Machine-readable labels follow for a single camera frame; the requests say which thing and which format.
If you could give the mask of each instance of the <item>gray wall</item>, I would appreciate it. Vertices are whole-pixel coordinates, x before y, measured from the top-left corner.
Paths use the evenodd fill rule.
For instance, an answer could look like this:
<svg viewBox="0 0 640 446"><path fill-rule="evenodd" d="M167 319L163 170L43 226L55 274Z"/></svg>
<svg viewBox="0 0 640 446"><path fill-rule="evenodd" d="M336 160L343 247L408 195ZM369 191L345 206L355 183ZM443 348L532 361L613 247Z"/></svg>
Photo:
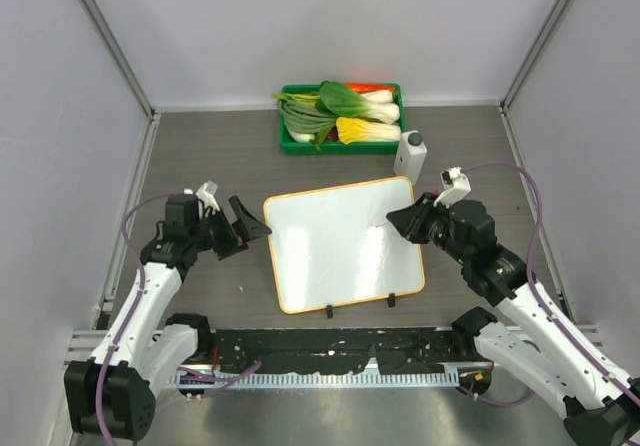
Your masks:
<svg viewBox="0 0 640 446"><path fill-rule="evenodd" d="M97 1L151 102L198 110L325 79L497 104L554 0Z"/></svg>
<svg viewBox="0 0 640 446"><path fill-rule="evenodd" d="M575 0L512 118L574 309L640 374L640 0Z"/></svg>
<svg viewBox="0 0 640 446"><path fill-rule="evenodd" d="M145 126L77 0L0 0L0 442L46 444Z"/></svg>

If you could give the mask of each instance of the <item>white bottle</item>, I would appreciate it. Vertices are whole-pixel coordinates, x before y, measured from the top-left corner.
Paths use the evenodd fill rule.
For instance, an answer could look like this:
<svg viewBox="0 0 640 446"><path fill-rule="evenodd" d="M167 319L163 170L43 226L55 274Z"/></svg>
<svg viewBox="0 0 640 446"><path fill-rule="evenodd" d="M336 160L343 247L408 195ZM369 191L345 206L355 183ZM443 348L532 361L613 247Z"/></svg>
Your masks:
<svg viewBox="0 0 640 446"><path fill-rule="evenodd" d="M396 176L406 176L411 184L418 182L420 170L427 156L427 147L422 140L422 135L418 131L407 131L402 133L396 161L393 163L393 172Z"/></svg>

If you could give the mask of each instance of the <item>green plastic basket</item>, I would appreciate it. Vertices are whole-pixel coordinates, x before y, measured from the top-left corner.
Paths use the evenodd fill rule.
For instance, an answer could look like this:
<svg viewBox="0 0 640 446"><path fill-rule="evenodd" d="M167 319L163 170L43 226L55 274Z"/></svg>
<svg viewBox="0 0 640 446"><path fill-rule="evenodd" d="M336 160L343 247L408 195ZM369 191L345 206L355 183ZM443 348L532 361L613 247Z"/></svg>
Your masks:
<svg viewBox="0 0 640 446"><path fill-rule="evenodd" d="M407 126L404 120L400 86L395 83L380 84L395 86L396 94L394 95L393 102L400 107L398 126L400 126L402 132L405 132ZM318 91L319 88L319 84L288 84L282 88L282 92L291 94L310 93L312 91ZM343 144L340 142L333 143L331 141L325 141L320 147L320 151L318 151L311 143L296 143L289 134L289 131L287 131L287 128L285 128L284 118L282 117L280 117L280 136L278 141L285 154L396 154L398 149L397 142Z"/></svg>

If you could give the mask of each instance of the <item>gray wood table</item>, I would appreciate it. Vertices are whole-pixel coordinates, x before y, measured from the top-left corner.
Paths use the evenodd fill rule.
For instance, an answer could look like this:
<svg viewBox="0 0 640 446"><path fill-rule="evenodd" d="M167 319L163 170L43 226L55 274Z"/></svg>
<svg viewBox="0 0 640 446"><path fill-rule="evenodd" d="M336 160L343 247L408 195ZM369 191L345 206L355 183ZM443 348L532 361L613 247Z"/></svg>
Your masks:
<svg viewBox="0 0 640 446"><path fill-rule="evenodd" d="M497 107L408 108L409 129L419 130L429 149L416 196L440 188L439 171L489 160L513 161ZM197 188L211 179L217 199L230 215L227 198L238 195L262 219L264 201L274 195L355 183L393 175L393 156L287 156L277 143L276 111L163 114L153 147L142 198ZM499 241L525 257L533 218L518 174L493 168L471 173L470 198L484 202L497 223ZM137 215L132 237L141 247L163 217L163 201ZM174 312L198 312L218 328L391 327L448 325L468 309L488 305L469 290L459 266L432 245L423 246L427 285L398 299L336 308L324 312L284 314L276 297L267 241L224 261L201 253L163 319ZM556 297L542 251L534 268ZM128 294L134 266L127 259L118 287L117 311Z"/></svg>

